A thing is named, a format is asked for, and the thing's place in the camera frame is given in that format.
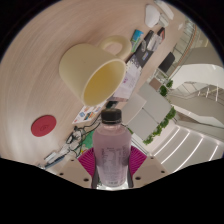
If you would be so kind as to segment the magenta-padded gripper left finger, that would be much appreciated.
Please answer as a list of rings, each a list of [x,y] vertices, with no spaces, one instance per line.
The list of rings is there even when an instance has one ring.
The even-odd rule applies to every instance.
[[[98,172],[94,150],[90,148],[78,158],[70,157],[58,176],[81,187],[95,189],[98,184]]]

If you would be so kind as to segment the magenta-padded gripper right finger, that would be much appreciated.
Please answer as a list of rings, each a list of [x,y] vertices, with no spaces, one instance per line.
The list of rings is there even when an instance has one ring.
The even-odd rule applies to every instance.
[[[168,175],[167,170],[154,157],[131,147],[127,183],[129,188],[140,188]]]

